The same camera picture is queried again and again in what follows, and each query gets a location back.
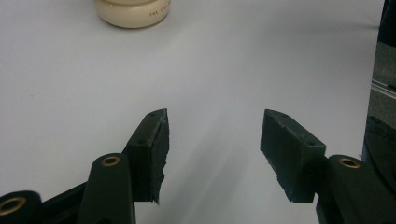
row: screw hole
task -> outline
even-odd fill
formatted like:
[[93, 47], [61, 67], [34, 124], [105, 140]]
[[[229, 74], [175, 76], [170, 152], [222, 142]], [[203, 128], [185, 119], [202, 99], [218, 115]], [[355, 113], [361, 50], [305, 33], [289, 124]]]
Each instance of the screw hole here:
[[119, 157], [114, 157], [114, 156], [102, 159], [102, 165], [103, 166], [113, 166], [113, 165], [116, 165], [119, 162], [120, 162], [120, 158]]
[[357, 162], [348, 158], [340, 158], [338, 161], [349, 168], [358, 169], [359, 167], [361, 167]]
[[26, 199], [24, 197], [10, 198], [0, 203], [0, 217], [18, 211], [25, 203]]

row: cream ceramic object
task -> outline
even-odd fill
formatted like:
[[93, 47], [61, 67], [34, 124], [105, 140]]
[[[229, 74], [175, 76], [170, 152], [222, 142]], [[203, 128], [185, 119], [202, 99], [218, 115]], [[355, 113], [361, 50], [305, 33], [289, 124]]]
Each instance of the cream ceramic object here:
[[99, 16], [116, 26], [140, 28], [161, 21], [170, 0], [94, 0]]

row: beige container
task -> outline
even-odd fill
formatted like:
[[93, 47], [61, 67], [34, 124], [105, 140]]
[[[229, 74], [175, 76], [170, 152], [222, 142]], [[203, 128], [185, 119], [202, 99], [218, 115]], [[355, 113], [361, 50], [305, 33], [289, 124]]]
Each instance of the beige container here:
[[160, 22], [170, 0], [93, 0], [99, 16], [119, 27], [141, 28]]

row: brass screw insert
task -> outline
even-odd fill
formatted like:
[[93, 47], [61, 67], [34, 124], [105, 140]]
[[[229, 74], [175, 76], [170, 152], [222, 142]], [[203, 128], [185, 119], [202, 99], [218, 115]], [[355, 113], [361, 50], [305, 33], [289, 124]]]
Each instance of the brass screw insert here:
[[120, 162], [119, 157], [107, 157], [102, 160], [103, 166], [113, 166]]
[[26, 199], [24, 197], [15, 197], [3, 201], [2, 203], [0, 203], [0, 217], [17, 211], [25, 203], [26, 203]]
[[348, 159], [348, 158], [340, 158], [340, 159], [338, 159], [338, 161], [341, 164], [345, 165], [346, 167], [349, 167], [349, 168], [352, 168], [352, 169], [359, 169], [359, 167], [361, 167], [360, 164], [358, 164], [357, 162], [355, 162], [355, 161], [353, 161], [351, 159]]

